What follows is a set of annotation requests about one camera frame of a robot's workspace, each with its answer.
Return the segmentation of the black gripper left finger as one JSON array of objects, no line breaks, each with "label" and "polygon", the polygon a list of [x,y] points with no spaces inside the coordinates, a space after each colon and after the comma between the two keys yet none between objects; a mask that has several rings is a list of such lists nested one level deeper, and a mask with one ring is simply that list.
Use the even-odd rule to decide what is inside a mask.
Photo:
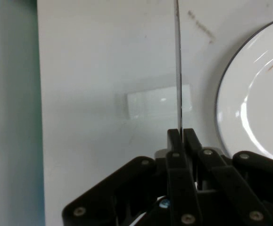
[{"label": "black gripper left finger", "polygon": [[180,134],[164,157],[139,156],[65,206],[66,226],[200,226],[203,217]]}]

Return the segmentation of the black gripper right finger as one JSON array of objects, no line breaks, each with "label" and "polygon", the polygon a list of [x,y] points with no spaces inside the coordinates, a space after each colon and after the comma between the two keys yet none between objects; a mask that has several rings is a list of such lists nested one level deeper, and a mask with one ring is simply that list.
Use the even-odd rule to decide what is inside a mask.
[{"label": "black gripper right finger", "polygon": [[240,151],[228,158],[183,131],[206,226],[273,226],[273,160]]}]

